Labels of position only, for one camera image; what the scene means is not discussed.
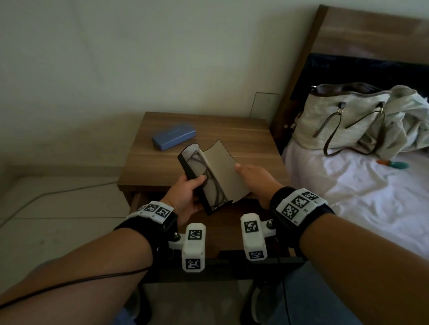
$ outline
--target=bed sheet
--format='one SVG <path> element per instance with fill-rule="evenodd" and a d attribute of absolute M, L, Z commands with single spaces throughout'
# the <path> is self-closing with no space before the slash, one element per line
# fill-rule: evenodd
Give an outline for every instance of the bed sheet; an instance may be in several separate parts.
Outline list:
<path fill-rule="evenodd" d="M 342 218 L 429 259 L 427 153 L 400 153 L 394 160 L 410 164 L 400 170 L 349 150 L 325 157 L 292 139 L 282 159 L 294 187 L 314 192 Z"/>

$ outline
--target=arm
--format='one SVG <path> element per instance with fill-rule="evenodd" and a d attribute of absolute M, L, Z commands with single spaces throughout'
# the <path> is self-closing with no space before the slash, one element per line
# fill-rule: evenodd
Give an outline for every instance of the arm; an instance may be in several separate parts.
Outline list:
<path fill-rule="evenodd" d="M 188 181 L 183 175 L 162 199 L 174 207 L 179 226 L 202 208 L 194 204 L 192 191 L 204 181 L 205 176 Z M 70 280 L 143 269 L 152 265 L 152 259 L 151 247 L 143 236 L 132 229 L 118 229 L 35 270 L 0 295 L 0 304 Z M 109 323 L 145 273 L 78 283 L 34 296 L 0 310 L 0 323 Z"/>
<path fill-rule="evenodd" d="M 263 208 L 283 187 L 259 166 L 236 166 Z M 365 324 L 422 324 L 429 319 L 429 263 L 332 214 L 316 219 L 299 246 L 331 289 Z"/>

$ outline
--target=person's left hand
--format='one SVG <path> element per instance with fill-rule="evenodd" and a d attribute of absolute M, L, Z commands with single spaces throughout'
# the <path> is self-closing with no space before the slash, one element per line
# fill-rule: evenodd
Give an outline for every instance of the person's left hand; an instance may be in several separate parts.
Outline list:
<path fill-rule="evenodd" d="M 193 190 L 202 185 L 206 178 L 205 175 L 201 175 L 188 181 L 186 175 L 183 174 L 161 200 L 174 208 L 174 212 L 178 216 L 177 225 L 179 227 L 184 225 L 192 214 L 202 210 L 201 203 L 195 203 L 198 198 L 193 195 Z"/>

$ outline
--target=wooden headboard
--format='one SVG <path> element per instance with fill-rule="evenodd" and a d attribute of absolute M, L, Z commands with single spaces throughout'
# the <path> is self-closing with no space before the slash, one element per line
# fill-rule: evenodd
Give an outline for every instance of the wooden headboard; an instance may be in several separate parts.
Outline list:
<path fill-rule="evenodd" d="M 279 150 L 312 85 L 405 84 L 429 95 L 429 21 L 319 6 L 271 134 Z"/>

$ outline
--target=wristband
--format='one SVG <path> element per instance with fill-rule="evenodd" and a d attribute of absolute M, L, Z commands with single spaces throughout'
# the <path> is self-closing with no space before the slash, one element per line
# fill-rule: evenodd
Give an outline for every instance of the wristband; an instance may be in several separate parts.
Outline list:
<path fill-rule="evenodd" d="M 327 201 L 307 189 L 283 187 L 270 201 L 277 237 L 289 247 L 299 247 L 299 239 L 305 229 L 326 213 L 334 214 Z"/>
<path fill-rule="evenodd" d="M 127 219 L 114 230 L 121 228 L 130 228 L 146 238 L 151 246 L 155 264 L 167 255 L 168 242 L 175 241 L 174 233 L 178 231 L 177 215 L 172 207 L 162 202 L 151 201 L 127 216 Z"/>

